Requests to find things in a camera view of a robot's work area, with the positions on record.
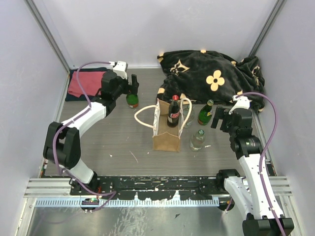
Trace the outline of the green bottle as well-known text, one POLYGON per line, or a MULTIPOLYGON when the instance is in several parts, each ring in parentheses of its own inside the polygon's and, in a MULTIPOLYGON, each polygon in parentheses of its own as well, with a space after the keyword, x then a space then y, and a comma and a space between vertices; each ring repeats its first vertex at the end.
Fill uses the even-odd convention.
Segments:
POLYGON ((207 125, 212 118, 213 100, 208 100, 207 104, 200 110, 198 114, 198 123, 200 125, 207 125))
POLYGON ((130 93, 126 96, 126 101, 130 108, 138 107, 138 104, 139 104, 138 95, 130 93))

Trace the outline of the cola glass bottle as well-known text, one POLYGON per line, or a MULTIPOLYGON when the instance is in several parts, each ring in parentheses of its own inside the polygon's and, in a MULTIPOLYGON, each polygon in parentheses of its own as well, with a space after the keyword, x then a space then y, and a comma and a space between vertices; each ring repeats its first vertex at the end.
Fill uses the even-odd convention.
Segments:
POLYGON ((172 101, 168 108, 167 125, 169 127, 176 127, 179 122, 180 108, 178 105, 178 95, 172 96, 172 101))

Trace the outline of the brown canvas bag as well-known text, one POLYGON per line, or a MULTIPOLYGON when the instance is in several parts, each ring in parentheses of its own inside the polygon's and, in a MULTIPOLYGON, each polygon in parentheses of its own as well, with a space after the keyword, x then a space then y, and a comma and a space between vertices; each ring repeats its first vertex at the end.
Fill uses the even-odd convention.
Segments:
POLYGON ((169 127, 167 125, 169 105, 167 102, 157 100, 155 105, 146 106, 137 111, 134 114, 134 118, 139 124, 153 130, 153 150, 179 152, 181 135, 191 114, 192 103, 188 98, 181 99, 179 103, 179 124, 176 127, 169 127), (155 110, 153 124, 144 123, 138 118, 141 112, 149 108, 154 108, 155 110))

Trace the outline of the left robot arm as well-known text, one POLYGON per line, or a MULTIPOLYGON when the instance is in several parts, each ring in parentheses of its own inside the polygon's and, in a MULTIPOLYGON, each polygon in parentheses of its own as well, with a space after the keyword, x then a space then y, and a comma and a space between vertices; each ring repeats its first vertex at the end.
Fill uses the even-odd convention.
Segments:
POLYGON ((81 158, 81 137, 114 110, 122 94, 137 95, 138 88, 135 74, 129 81, 118 72, 108 70, 102 76, 100 89, 85 109, 64 122, 54 121, 48 126, 43 157, 52 161, 58 170, 64 169, 88 195, 96 194, 100 184, 97 173, 81 158))

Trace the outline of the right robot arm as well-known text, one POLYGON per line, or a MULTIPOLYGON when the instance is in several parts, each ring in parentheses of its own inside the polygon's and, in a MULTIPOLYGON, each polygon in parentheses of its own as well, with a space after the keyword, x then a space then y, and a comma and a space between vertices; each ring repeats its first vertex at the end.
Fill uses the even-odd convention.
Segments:
POLYGON ((245 187, 236 169, 219 170, 216 188, 229 193, 243 216, 242 230, 246 236, 288 236, 294 229, 291 218, 280 208, 265 164, 261 157, 261 141, 252 133, 252 112, 244 108, 217 107, 211 124, 229 134, 230 146, 236 155, 248 186, 245 187))

